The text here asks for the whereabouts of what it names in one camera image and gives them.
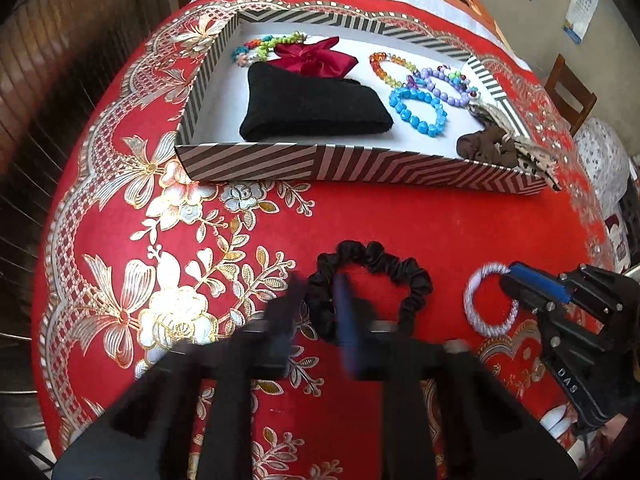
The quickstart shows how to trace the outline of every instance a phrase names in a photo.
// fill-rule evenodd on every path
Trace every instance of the floral tablecloth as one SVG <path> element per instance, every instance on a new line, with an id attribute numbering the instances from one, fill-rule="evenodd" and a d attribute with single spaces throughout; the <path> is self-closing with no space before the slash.
<path id="1" fill-rule="evenodd" d="M 316 256 L 344 239 L 378 240 L 428 270 L 434 292 L 417 316 L 416 337 L 467 340 L 537 418 L 566 404 L 537 358 L 540 336 L 532 316 L 521 313 L 508 336 L 485 340 L 463 313 L 466 280 L 487 261 L 522 260 L 556 273 L 580 262 L 612 264 L 566 123 L 532 73 L 498 41 L 404 2 L 333 0 L 347 5 L 340 12 L 353 15 L 392 10 L 395 18 L 381 19 L 470 50 L 495 74 L 537 142 L 559 157 L 560 193 L 523 197 L 329 182 L 204 184 L 188 179 L 175 158 L 175 128 L 191 77 L 219 20 L 248 7 L 297 3 L 323 9 L 322 2 L 330 1 L 197 0 L 135 51 L 98 104 L 54 197 L 35 281 L 33 365 L 56 453 L 176 341 L 228 336 L 286 289 L 290 272 L 308 276 Z M 409 22 L 405 13 L 417 20 Z M 356 293 L 372 300 L 381 317 L 396 316 L 405 290 L 363 269 L 350 274 Z M 510 307 L 492 280 L 476 303 L 488 322 L 499 322 Z M 594 328 L 581 311 L 571 315 Z M 343 375 L 337 349 L 318 340 L 304 305 L 297 324 L 287 377 L 254 383 L 254 477 L 375 478 L 379 386 Z M 434 384 L 423 386 L 443 472 Z M 212 384 L 204 384 L 190 478 L 213 400 Z M 571 418 L 571 409 L 566 416 Z M 559 439 L 572 443 L 570 432 Z"/>

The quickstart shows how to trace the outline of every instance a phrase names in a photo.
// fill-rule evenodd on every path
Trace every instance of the box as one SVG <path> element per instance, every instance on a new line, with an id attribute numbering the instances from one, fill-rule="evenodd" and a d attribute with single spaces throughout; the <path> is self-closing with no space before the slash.
<path id="1" fill-rule="evenodd" d="M 175 150 L 192 180 L 344 180 L 454 186 L 515 194 L 535 194 L 546 186 L 542 178 L 517 168 L 459 158 L 455 150 L 457 138 L 482 129 L 479 122 L 460 108 L 447 108 L 445 135 L 435 139 L 417 133 L 390 110 L 394 127 L 385 134 L 322 138 L 301 134 L 297 138 L 244 142 L 238 130 L 248 103 L 247 69 L 233 63 L 232 51 L 251 38 L 290 34 L 295 30 L 308 34 L 307 42 L 311 43 L 339 36 L 334 50 L 356 56 L 360 61 L 347 77 L 373 88 L 385 105 L 391 88 L 371 70 L 372 52 L 402 55 L 419 68 L 449 64 L 462 70 L 478 86 L 485 101 L 505 112 L 516 132 L 530 138 L 501 86 L 469 52 L 376 19 L 393 17 L 392 12 L 356 10 L 361 15 L 353 16 L 354 9 L 348 6 L 317 3 L 331 5 L 336 12 L 309 10 L 308 2 L 303 8 L 296 4 L 288 9 L 244 10 L 233 15 L 222 28 L 196 69 L 178 125 Z M 404 20 L 411 18 L 405 14 L 397 16 Z M 392 63 L 385 63 L 384 69 L 401 80 L 407 75 L 406 69 Z M 441 88 L 447 87 L 443 82 Z"/>

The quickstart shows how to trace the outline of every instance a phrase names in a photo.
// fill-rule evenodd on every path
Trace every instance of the black scrunchie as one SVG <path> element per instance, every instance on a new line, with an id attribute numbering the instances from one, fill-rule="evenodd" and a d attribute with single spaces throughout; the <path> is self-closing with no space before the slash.
<path id="1" fill-rule="evenodd" d="M 308 293 L 305 297 L 309 317 L 318 335 L 332 344 L 337 343 L 335 310 L 332 303 L 332 287 L 336 271 L 348 263 L 359 264 L 373 273 L 384 272 L 396 285 L 407 283 L 409 296 L 400 303 L 398 330 L 406 335 L 414 331 L 415 313 L 424 307 L 424 297 L 433 291 L 426 270 L 418 266 L 414 258 L 400 260 L 386 254 L 379 242 L 369 242 L 365 247 L 360 242 L 345 240 L 335 248 L 335 254 L 318 256 L 318 272 L 308 277 Z"/>

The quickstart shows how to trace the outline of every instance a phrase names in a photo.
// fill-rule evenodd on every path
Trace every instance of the red bow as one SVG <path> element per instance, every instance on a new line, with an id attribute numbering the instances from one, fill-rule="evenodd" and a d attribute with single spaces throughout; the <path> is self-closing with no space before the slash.
<path id="1" fill-rule="evenodd" d="M 334 36 L 312 44 L 279 43 L 274 52 L 280 59 L 267 63 L 300 75 L 342 79 L 358 64 L 358 60 L 349 54 L 330 50 L 338 41 L 340 38 Z"/>

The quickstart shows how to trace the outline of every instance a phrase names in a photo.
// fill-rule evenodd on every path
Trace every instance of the white hair tie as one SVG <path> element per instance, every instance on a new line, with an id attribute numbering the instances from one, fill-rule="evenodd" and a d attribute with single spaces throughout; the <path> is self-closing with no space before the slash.
<path id="1" fill-rule="evenodd" d="M 464 297 L 466 319 L 476 332 L 485 337 L 505 335 L 511 329 L 518 315 L 518 301 L 511 300 L 511 311 L 503 323 L 500 325 L 489 325 L 482 320 L 480 314 L 478 314 L 474 308 L 474 294 L 476 290 L 478 290 L 480 282 L 489 274 L 507 274 L 508 272 L 511 272 L 511 269 L 505 264 L 489 262 L 476 270 L 466 284 Z"/>

